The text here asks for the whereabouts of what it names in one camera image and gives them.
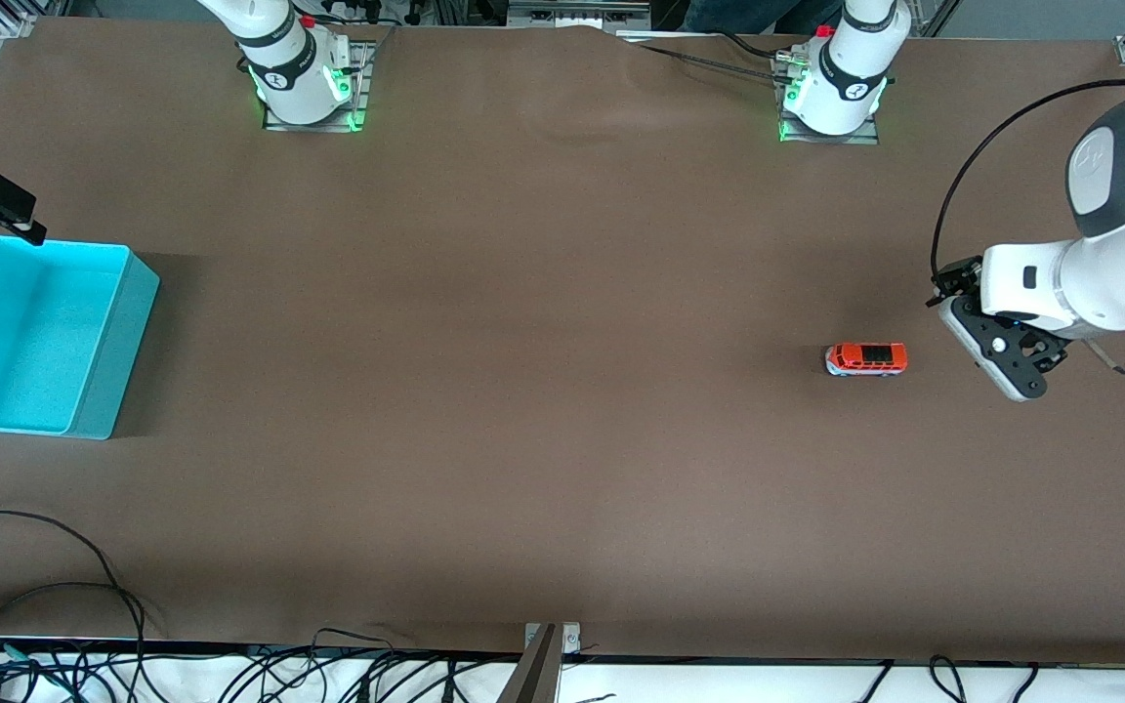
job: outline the white floor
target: white floor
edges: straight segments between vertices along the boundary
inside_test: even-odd
[[[63,657],[71,663],[71,657]],[[128,657],[116,664],[120,677],[128,681],[133,663]],[[94,657],[98,663],[101,658]],[[240,657],[215,659],[153,660],[146,667],[153,683],[170,703],[249,703],[263,695],[260,681],[251,681],[237,699],[224,697],[223,691],[248,660]],[[367,660],[343,660],[305,677],[296,688],[280,695],[281,703],[322,703],[339,700],[356,684]],[[446,664],[432,664],[411,677],[400,688],[392,688],[402,677],[410,675],[421,664],[403,664],[380,682],[379,695],[372,700],[384,703],[438,703],[441,686],[436,685],[415,700],[416,695],[447,675]],[[470,703],[494,703],[501,686],[510,677],[513,664],[487,664],[457,677],[462,693]],[[307,670],[305,658],[290,659],[272,669],[279,677],[290,681]],[[580,664],[562,673],[559,703],[580,703],[606,697],[611,703],[853,703],[870,688],[879,667],[848,666],[663,666],[662,664]],[[951,682],[945,669],[942,677]],[[1027,669],[1019,668],[963,668],[961,677],[968,703],[1010,703]],[[115,679],[107,677],[115,684]],[[281,690],[267,679],[267,693]],[[155,703],[158,697],[138,687],[143,703]],[[3,690],[6,700],[19,700],[24,681],[12,682]],[[106,690],[90,684],[82,692],[88,703],[108,703]],[[116,686],[117,700],[124,700],[124,688]],[[30,703],[63,703],[69,693],[57,685],[37,685]],[[872,703],[950,703],[937,690],[925,667],[898,667],[880,686]],[[1046,669],[1040,673],[1027,691],[1023,703],[1125,703],[1125,669]]]

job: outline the white robot link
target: white robot link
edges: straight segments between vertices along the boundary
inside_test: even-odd
[[[259,97],[281,121],[316,124],[350,99],[349,37],[317,26],[289,0],[197,0],[236,37]]]
[[[906,0],[845,0],[836,31],[820,31],[791,48],[795,89],[785,110],[817,133],[838,137],[861,128],[879,109],[888,67],[910,35]]]
[[[1079,138],[1066,191],[1080,240],[1000,244],[936,276],[940,317],[1012,400],[1044,396],[1044,375],[1083,340],[1125,332],[1125,101]]]

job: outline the person's leg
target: person's leg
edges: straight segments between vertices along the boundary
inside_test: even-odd
[[[680,31],[762,34],[796,3],[799,0],[692,0]]]
[[[775,24],[775,34],[812,35],[818,26],[840,18],[844,0],[801,0]]]

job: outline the brown table surface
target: brown table surface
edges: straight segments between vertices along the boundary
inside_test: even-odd
[[[342,137],[263,133],[236,58],[45,19],[0,62],[1,172],[162,277],[116,436],[0,435],[0,507],[97,540],[152,637],[1125,660],[1125,378],[1078,351],[1010,404],[922,306],[947,179],[1125,75],[1106,43],[910,40],[879,147],[777,143],[765,84],[587,28],[396,31]],[[943,262],[1074,236],[1063,164],[1124,94],[992,146]],[[867,339],[910,372],[822,373]],[[0,602],[97,574],[0,522]],[[84,593],[0,632],[129,623]]]

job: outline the blue storage box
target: blue storage box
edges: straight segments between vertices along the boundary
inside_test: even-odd
[[[128,246],[0,236],[0,432],[110,438],[158,290]]]

